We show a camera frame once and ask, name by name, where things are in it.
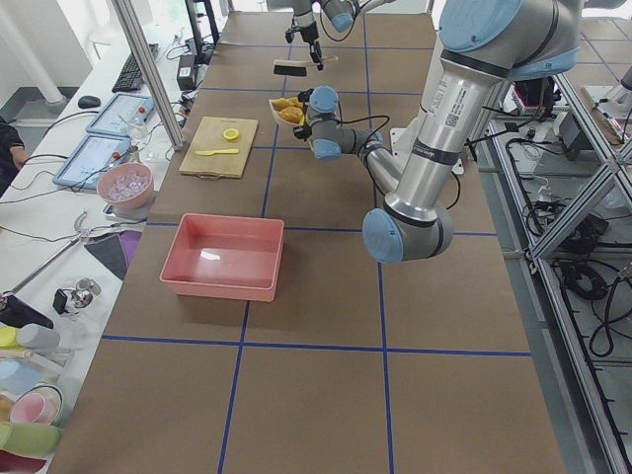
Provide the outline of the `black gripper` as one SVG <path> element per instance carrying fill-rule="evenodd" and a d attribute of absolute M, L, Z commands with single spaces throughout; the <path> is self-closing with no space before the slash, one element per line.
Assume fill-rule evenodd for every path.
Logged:
<path fill-rule="evenodd" d="M 310 57 L 318 70 L 323 69 L 323 57 L 320 47 L 318 28 L 314 20 L 308 20 L 307 22 L 295 20 L 298 32 L 302 39 L 309 43 Z"/>

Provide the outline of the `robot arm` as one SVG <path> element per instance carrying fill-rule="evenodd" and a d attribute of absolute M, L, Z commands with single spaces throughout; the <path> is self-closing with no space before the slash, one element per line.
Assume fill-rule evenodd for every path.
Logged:
<path fill-rule="evenodd" d="M 309 97 L 305 124 L 316 158 L 356 155 L 383 191 L 362 224 L 366 250 L 381 263 L 434 257 L 449 246 L 451 217 L 439 195 L 485 100 L 504 80 L 531 80 L 571 69 L 579 54 L 581 1 L 448 1 L 440 16 L 442 74 L 423 97 L 427 113 L 405 161 L 377 133 L 343 127 L 329 86 Z"/>
<path fill-rule="evenodd" d="M 292 44 L 296 35 L 308 45 L 309 57 L 307 67 L 315 66 L 322 70 L 326 63 L 323 55 L 319 33 L 322 32 L 333 42 L 344 41 L 353 31 L 357 19 L 382 5 L 392 3 L 392 0 L 376 1 L 291 1 L 291 23 L 284 36 L 287 43 Z M 314 5 L 320 6 L 320 13 L 325 16 L 334 30 L 339 34 L 334 37 L 329 34 L 322 17 L 316 20 Z"/>

